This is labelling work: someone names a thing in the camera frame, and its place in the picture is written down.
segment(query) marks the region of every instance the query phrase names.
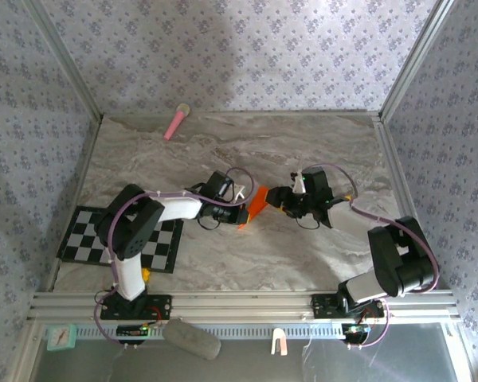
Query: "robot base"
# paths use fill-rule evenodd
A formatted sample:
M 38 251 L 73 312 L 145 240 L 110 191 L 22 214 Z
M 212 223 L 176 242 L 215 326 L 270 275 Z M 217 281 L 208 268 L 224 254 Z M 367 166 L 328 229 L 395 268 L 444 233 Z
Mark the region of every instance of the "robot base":
M 383 318 L 384 309 L 379 300 L 371 300 L 361 305 L 348 307 L 347 303 L 339 301 L 336 293 L 313 294 L 311 296 L 311 307 L 313 308 L 313 317 L 315 319 L 337 319 L 353 318 L 360 319 L 363 311 L 369 312 L 367 318 Z
M 115 293 L 103 301 L 101 320 L 161 321 L 170 319 L 172 297 L 169 294 L 141 294 L 128 301 Z

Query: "cable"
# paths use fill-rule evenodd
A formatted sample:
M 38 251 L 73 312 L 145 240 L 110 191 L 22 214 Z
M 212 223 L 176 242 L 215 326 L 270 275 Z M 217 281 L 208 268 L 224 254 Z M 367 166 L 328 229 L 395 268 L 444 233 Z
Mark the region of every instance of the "cable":
M 153 198 L 157 198 L 157 197 L 190 197 L 192 199 L 197 199 L 197 200 L 199 199 L 201 201 L 206 201 L 207 203 L 211 203 L 213 205 L 220 205 L 221 207 L 237 207 L 239 205 L 243 205 L 244 203 L 247 203 L 253 196 L 253 191 L 255 190 L 255 180 L 253 179 L 252 174 L 248 170 L 243 169 L 241 167 L 230 167 L 228 169 L 228 171 L 226 172 L 226 174 L 228 175 L 231 171 L 234 171 L 234 170 L 238 170 L 238 171 L 241 171 L 241 172 L 245 173 L 246 175 L 248 175 L 249 180 L 251 181 L 251 189 L 249 191 L 248 196 L 243 201 L 241 201 L 239 203 L 223 203 L 223 202 L 214 201 L 212 199 L 209 199 L 208 197 L 203 197 L 202 195 L 198 195 L 198 194 L 187 192 L 187 191 L 178 192 L 178 193 L 160 193 L 160 192 L 157 192 L 157 193 L 154 193 L 154 192 L 141 193 L 139 195 L 136 195 L 135 197 L 133 197 L 129 201 L 127 201 L 119 209 L 119 211 L 117 212 L 117 214 L 113 218 L 112 223 L 110 224 L 110 229 L 108 230 L 107 242 L 109 244 L 113 243 L 113 240 L 112 240 L 113 239 L 113 233 L 116 229 L 116 226 L 117 226 L 117 223 L 119 222 L 120 217 L 126 212 L 127 208 L 130 205 L 132 205 L 133 203 L 135 203 L 137 200 L 142 199 L 144 197 L 153 197 Z M 107 340 L 109 340 L 110 342 L 116 343 L 117 345 L 122 346 L 122 344 L 119 341 L 117 341 L 115 338 L 111 338 L 104 331 L 103 326 L 100 324 L 99 317 L 98 317 L 98 314 L 97 314 L 98 313 L 97 310 L 99 309 L 99 306 L 103 305 L 104 300 L 106 298 L 114 295 L 119 289 L 119 275 L 117 273 L 117 267 L 116 267 L 116 263 L 115 263 L 116 254 L 113 251 L 112 246 L 108 247 L 108 253 L 110 255 L 110 264 L 111 264 L 111 267 L 112 267 L 112 274 L 113 274 L 113 280 L 114 280 L 113 288 L 112 288 L 112 290 L 110 290 L 108 293 L 106 293 L 98 301 L 96 306 L 94 306 L 94 322 L 96 323 L 97 329 L 100 331 L 101 334 L 103 334 L 103 336 Z
M 148 306 L 146 309 L 153 310 L 154 312 L 156 312 L 156 321 L 148 322 L 148 325 L 152 325 L 161 321 L 161 318 L 163 316 L 161 315 L 161 312 L 159 311 L 157 306 Z
M 218 221 L 216 226 L 212 227 L 212 228 L 206 227 L 204 224 L 202 224 L 199 217 L 197 218 L 197 223 L 200 227 L 204 228 L 206 231 L 214 231 L 216 228 L 218 228 L 220 226 L 221 221 Z
M 395 220 L 386 219 L 385 217 L 374 215 L 373 213 L 369 213 L 366 211 L 362 211 L 361 209 L 357 209 L 356 207 L 352 205 L 352 201 L 349 202 L 349 205 L 351 206 L 351 209 L 354 212 L 358 213 L 361 216 L 364 216 L 376 221 L 378 220 L 378 221 L 381 221 L 382 223 L 391 224 L 394 227 L 400 229 L 401 231 L 409 235 L 411 239 L 413 239 L 423 249 L 423 251 L 425 251 L 425 253 L 429 257 L 430 263 L 432 264 L 433 280 L 427 287 L 422 288 L 420 290 L 412 290 L 411 293 L 426 293 L 431 291 L 437 286 L 437 282 L 439 281 L 439 266 L 437 265 L 436 256 L 434 256 L 429 246 L 418 235 L 416 235 L 413 231 L 408 229 L 406 226 L 396 222 Z
M 232 186 L 232 199 L 230 199 L 229 201 L 227 201 L 227 203 L 232 203 L 233 200 L 236 198 L 236 188 L 235 188 L 235 181 L 232 181 L 232 183 L 230 183 L 230 185 Z
M 434 289 L 437 286 L 437 282 L 439 281 L 439 265 L 437 264 L 436 256 L 433 254 L 433 252 L 429 248 L 429 246 L 418 235 L 416 235 L 413 231 L 411 231 L 410 229 L 408 229 L 404 225 L 399 224 L 398 222 L 396 222 L 394 220 L 387 219 L 385 217 L 378 216 L 378 215 L 375 215 L 375 214 L 370 213 L 370 212 L 362 211 L 361 209 L 358 209 L 355 206 L 353 206 L 352 204 L 354 202 L 354 199 L 356 199 L 359 195 L 358 187 L 356 186 L 356 183 L 354 182 L 354 179 L 352 179 L 352 177 L 347 173 L 347 171 L 342 169 L 340 166 L 337 166 L 337 165 L 332 164 L 332 163 L 320 163 L 320 164 L 309 166 L 306 169 L 304 169 L 303 171 L 308 170 L 312 167 L 320 167 L 320 166 L 333 167 L 333 168 L 337 169 L 338 171 L 340 171 L 341 173 L 343 173 L 347 177 L 347 179 L 351 183 L 352 190 L 353 190 L 353 196 L 349 201 L 349 206 L 351 207 L 352 211 L 354 211 L 354 212 L 358 213 L 359 215 L 364 216 L 368 219 L 375 220 L 375 221 L 381 221 L 382 223 L 393 225 L 394 227 L 400 229 L 401 231 L 403 231 L 404 233 L 409 235 L 410 238 L 413 239 L 423 249 L 423 251 L 425 251 L 426 255 L 429 257 L 430 263 L 432 264 L 433 280 L 427 287 L 422 288 L 420 290 L 412 290 L 411 292 L 412 293 L 426 293 L 426 292 L 429 292 L 432 289 Z
M 100 290 L 98 292 L 96 292 L 96 294 L 94 294 L 94 302 L 97 304 L 98 301 L 96 300 L 97 299 L 97 295 L 101 292 L 109 292 L 110 290 L 109 289 L 103 289 L 103 290 Z
M 314 228 L 309 228 L 309 227 L 304 227 L 303 225 L 301 225 L 300 220 L 299 220 L 298 218 L 296 218 L 296 223 L 297 223 L 297 225 L 299 225 L 302 229 L 308 229 L 308 230 L 310 230 L 310 231 L 314 231 L 314 230 L 320 228 L 320 222 L 319 222 L 318 220 L 316 220 L 316 221 L 317 221 L 317 226 L 314 227 Z
M 316 164 L 316 165 L 308 166 L 308 167 L 307 167 L 306 169 L 304 169 L 303 171 L 309 170 L 309 169 L 311 169 L 312 167 L 322 167 L 322 166 L 332 167 L 332 168 L 338 170 L 338 171 L 339 171 L 340 173 L 342 173 L 343 175 L 345 175 L 346 178 L 347 178 L 347 179 L 349 180 L 349 182 L 351 183 L 351 186 L 352 186 L 352 193 L 353 193 L 352 198 L 355 199 L 356 197 L 359 196 L 358 187 L 356 186 L 356 183 L 354 182 L 354 179 L 352 179 L 352 176 L 349 175 L 349 174 L 347 173 L 347 171 L 344 170 L 344 169 L 343 169 L 342 167 L 340 167 L 340 166 L 337 166 L 337 165 L 335 165 L 335 164 L 333 164 L 333 163 L 318 163 L 318 164 Z
M 384 328 L 382 329 L 382 332 L 379 335 L 379 337 L 377 337 L 377 339 L 375 341 L 372 341 L 369 344 L 365 344 L 365 342 L 366 342 L 366 340 L 365 340 L 361 344 L 362 348 L 368 348 L 369 346 L 373 346 L 373 345 L 378 344 L 384 338 L 386 333 L 388 333 L 388 326 L 390 326 L 390 315 L 391 315 L 390 307 L 388 306 L 388 302 L 384 298 L 381 298 L 380 301 L 382 301 L 382 303 L 384 304 L 384 307 L 386 308 L 386 324 L 384 325 Z
M 374 311 L 367 306 L 367 307 L 365 307 L 365 309 L 363 309 L 363 313 L 362 313 L 361 318 L 359 319 L 357 325 L 360 325 L 363 322 L 363 320 L 366 318 L 366 313 L 368 313 L 368 312 L 370 312 L 370 314 L 371 314 L 371 316 L 374 320 L 377 320 L 377 317 L 375 316 Z M 374 324 L 371 326 L 371 328 L 374 328 L 375 325 L 376 325 L 376 321 L 374 321 Z
M 370 336 L 370 332 L 366 332 L 366 337 L 365 339 L 361 342 L 361 346 L 363 347 L 364 344 L 368 341 L 368 337 Z

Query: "patterned wallpaper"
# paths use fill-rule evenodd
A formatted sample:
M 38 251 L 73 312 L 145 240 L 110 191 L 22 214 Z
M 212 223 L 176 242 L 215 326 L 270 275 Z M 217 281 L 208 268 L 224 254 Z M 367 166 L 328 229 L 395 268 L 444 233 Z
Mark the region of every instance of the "patterned wallpaper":
M 379 110 L 436 0 L 42 0 L 104 114 Z
M 478 360 L 478 0 L 457 0 L 389 126 Z
M 0 0 L 0 380 L 45 282 L 89 119 L 20 0 Z

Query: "table surface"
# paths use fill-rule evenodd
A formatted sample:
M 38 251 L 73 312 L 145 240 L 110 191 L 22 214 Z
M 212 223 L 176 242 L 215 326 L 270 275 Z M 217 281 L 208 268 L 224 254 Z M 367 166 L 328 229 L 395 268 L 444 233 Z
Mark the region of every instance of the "table surface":
M 356 180 L 360 207 L 398 217 L 387 169 L 370 117 L 329 114 L 194 115 L 172 140 L 170 117 L 105 118 L 79 204 L 105 207 L 128 183 L 179 191 L 215 170 L 248 169 L 268 187 L 290 185 L 290 173 L 319 162 L 336 163 Z M 347 179 L 327 172 L 339 192 Z M 234 174 L 241 184 L 247 177 Z M 304 221 L 302 224 L 314 224 Z M 222 224 L 205 231 L 185 223 L 174 274 L 152 274 L 149 290 L 335 290 L 371 268 L 368 245 L 337 230 L 304 230 L 267 207 L 245 228 Z M 55 290 L 108 288 L 106 267 L 63 263 Z

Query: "checkerboard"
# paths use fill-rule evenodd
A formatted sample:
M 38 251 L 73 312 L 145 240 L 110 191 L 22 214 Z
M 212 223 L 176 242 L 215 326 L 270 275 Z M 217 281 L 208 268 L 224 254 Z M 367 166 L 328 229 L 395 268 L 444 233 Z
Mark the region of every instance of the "checkerboard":
M 94 224 L 104 209 L 79 205 L 62 240 L 57 257 L 62 261 L 109 266 L 108 255 L 94 232 Z M 155 272 L 173 273 L 182 220 L 156 225 L 142 251 L 142 267 Z

